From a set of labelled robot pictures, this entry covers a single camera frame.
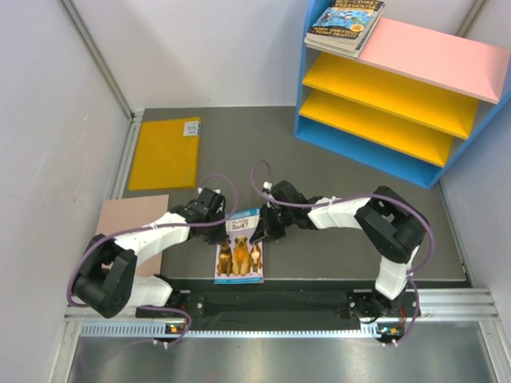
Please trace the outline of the purple dog book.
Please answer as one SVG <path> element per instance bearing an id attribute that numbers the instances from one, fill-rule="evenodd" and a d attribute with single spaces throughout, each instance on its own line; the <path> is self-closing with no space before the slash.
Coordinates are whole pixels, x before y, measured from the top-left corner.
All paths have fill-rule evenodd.
<path id="1" fill-rule="evenodd" d="M 235 213 L 226 223 L 227 239 L 216 246 L 214 283 L 238 285 L 263 283 L 263 245 L 250 243 L 260 209 Z"/>

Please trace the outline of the dark blue hardcover book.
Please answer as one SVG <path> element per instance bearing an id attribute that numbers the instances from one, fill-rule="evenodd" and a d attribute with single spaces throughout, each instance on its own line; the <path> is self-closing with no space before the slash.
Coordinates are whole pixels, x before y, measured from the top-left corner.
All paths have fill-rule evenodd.
<path id="1" fill-rule="evenodd" d="M 332 45 L 328 45 L 322 42 L 313 41 L 310 38 L 304 38 L 304 42 L 307 48 L 316 49 L 322 51 L 324 53 L 334 54 L 340 57 L 348 57 L 350 59 L 358 58 L 360 54 L 360 49 L 356 49 L 354 51 L 350 51 L 348 49 L 342 49 L 339 47 L 335 47 Z"/>

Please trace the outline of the black paperback book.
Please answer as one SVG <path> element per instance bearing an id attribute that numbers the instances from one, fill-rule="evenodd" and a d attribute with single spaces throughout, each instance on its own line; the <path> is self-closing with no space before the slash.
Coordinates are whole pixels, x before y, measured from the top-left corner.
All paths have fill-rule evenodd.
<path id="1" fill-rule="evenodd" d="M 385 5 L 383 1 L 332 1 L 308 29 L 307 37 L 356 45 L 380 19 Z"/>

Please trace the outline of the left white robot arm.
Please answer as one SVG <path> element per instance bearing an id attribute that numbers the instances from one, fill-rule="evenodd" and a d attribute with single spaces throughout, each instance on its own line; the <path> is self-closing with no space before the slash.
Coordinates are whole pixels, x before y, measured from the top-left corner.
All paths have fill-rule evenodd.
<path id="1" fill-rule="evenodd" d="M 161 276 L 140 276 L 137 269 L 195 237 L 202 236 L 207 244 L 222 243 L 227 239 L 225 203 L 219 191 L 201 188 L 195 199 L 151 223 L 94 236 L 69 279 L 68 303 L 89 307 L 107 319 L 132 307 L 173 316 L 181 298 L 171 283 Z"/>

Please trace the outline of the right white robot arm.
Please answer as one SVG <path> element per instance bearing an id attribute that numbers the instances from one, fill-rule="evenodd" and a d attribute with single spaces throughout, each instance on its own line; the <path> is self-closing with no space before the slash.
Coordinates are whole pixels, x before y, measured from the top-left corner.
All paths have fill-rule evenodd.
<path id="1" fill-rule="evenodd" d="M 315 196 L 310 199 L 288 181 L 266 182 L 260 192 L 261 207 L 252 244 L 274 241 L 286 228 L 302 230 L 350 228 L 363 231 L 381 255 L 378 276 L 368 303 L 356 303 L 364 317 L 392 315 L 402 305 L 402 296 L 413 274 L 412 263 L 426 235 L 427 219 L 389 187 L 351 199 Z"/>

